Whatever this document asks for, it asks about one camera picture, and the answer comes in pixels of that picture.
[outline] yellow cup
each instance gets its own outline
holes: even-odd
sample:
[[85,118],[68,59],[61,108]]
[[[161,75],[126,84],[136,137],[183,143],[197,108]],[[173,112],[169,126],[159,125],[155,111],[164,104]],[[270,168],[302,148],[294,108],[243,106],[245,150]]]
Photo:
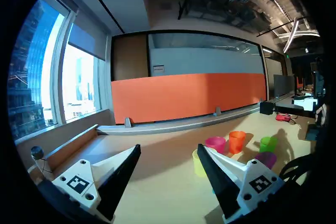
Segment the yellow cup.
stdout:
[[203,168],[203,165],[200,161],[200,158],[197,154],[197,149],[195,149],[193,152],[192,152],[192,160],[194,161],[194,171],[195,171],[195,174],[201,178],[205,178],[207,177],[207,174],[205,173],[205,170]]

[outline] black box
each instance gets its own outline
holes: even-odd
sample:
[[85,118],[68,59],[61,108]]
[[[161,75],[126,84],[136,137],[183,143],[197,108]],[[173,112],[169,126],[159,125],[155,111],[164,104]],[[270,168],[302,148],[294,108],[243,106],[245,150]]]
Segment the black box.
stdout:
[[273,114],[274,103],[272,102],[261,102],[259,112],[264,115]]

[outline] orange whiteboard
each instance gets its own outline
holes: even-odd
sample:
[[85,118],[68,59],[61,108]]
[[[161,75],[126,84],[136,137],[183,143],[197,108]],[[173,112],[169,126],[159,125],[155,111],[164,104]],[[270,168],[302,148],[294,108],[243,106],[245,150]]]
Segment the orange whiteboard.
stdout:
[[115,122],[200,116],[266,100],[263,74],[182,74],[113,81]]

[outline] wooden table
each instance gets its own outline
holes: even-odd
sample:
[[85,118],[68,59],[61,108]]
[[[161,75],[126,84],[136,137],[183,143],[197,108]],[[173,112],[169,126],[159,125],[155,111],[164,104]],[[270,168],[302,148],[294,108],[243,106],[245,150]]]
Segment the wooden table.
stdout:
[[242,130],[247,133],[243,151],[226,155],[246,163],[258,154],[262,137],[276,136],[277,162],[273,171],[279,173],[290,160],[311,153],[315,147],[315,142],[304,140],[307,125],[314,119],[298,117],[295,121],[297,124],[279,122],[275,120],[275,114],[252,113],[185,131],[134,136],[99,135],[71,155],[54,174],[60,175],[81,158],[95,163],[140,144],[142,153],[116,209],[115,224],[223,223],[221,208],[209,180],[194,174],[192,151],[208,137],[228,139],[230,131]]

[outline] window blind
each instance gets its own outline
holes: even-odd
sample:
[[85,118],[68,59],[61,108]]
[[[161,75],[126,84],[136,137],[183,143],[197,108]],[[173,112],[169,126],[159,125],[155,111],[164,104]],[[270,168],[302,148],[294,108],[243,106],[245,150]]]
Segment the window blind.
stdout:
[[105,61],[107,34],[83,12],[72,25],[68,44]]

